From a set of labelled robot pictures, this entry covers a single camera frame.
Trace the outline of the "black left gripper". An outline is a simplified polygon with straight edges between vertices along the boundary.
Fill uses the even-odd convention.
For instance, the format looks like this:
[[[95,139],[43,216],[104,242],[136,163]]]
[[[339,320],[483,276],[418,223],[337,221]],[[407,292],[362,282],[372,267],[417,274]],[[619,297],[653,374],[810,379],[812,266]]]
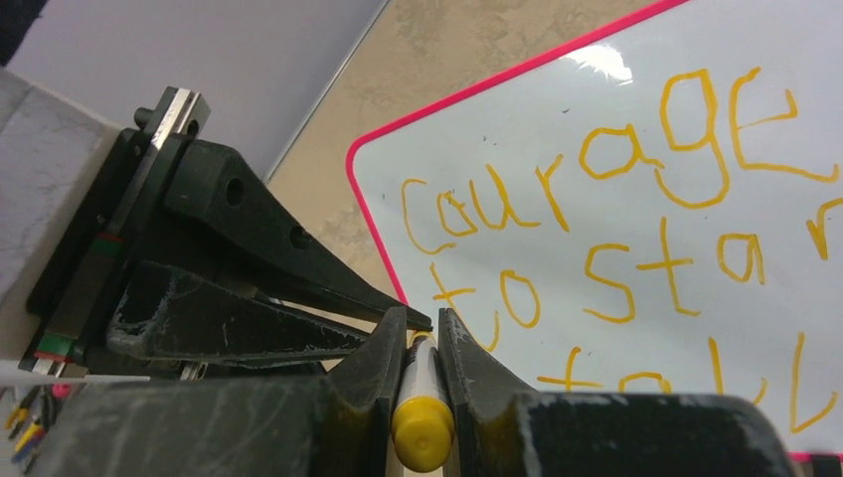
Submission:
[[[40,324],[20,371],[201,379],[207,363],[318,362],[368,340],[213,283],[223,264],[273,298],[350,318],[377,323],[401,306],[311,235],[236,149],[196,140],[210,113],[200,93],[169,86],[118,133],[27,298]]]

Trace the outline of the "red framed whiteboard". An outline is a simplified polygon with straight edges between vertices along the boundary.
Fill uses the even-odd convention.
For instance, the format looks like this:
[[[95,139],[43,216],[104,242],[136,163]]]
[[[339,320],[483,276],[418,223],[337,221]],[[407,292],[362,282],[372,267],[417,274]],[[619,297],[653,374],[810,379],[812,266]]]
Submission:
[[[657,2],[346,167],[399,297],[527,383],[735,396],[841,452],[840,2]]]

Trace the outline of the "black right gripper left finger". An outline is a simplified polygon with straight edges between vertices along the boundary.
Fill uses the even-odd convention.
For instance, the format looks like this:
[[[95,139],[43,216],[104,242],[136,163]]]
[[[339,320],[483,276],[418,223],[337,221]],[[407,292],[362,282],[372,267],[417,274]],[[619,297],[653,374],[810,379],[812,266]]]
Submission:
[[[384,476],[408,311],[320,376],[96,384],[67,404],[35,476]]]

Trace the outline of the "yellow marker cap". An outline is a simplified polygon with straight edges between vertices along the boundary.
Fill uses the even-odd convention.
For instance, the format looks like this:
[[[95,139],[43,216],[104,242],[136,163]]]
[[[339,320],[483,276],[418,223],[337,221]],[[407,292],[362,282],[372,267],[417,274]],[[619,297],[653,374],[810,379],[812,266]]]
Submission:
[[[416,334],[427,334],[433,338],[429,332],[415,332],[410,338],[410,345]],[[399,403],[397,396],[391,436],[398,459],[408,469],[428,473],[441,467],[450,454],[455,436],[448,394],[447,402],[433,397],[414,397]]]

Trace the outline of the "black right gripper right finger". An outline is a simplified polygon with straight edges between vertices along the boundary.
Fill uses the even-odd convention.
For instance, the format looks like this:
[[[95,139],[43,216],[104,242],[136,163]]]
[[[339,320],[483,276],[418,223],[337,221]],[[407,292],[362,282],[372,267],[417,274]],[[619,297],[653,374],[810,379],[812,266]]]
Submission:
[[[456,436],[447,476],[795,476],[751,403],[716,395],[540,392],[438,313]]]

